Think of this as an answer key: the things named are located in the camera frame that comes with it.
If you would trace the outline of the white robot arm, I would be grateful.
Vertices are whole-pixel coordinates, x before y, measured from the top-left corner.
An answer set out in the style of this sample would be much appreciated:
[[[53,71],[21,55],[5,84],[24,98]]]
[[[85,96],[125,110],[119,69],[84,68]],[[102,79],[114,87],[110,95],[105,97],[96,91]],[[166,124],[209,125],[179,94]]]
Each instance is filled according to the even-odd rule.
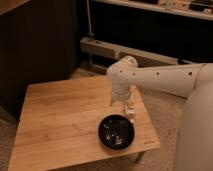
[[[173,171],[213,171],[213,63],[140,68],[126,56],[107,69],[107,77],[113,101],[130,103],[132,85],[175,98],[181,114]]]

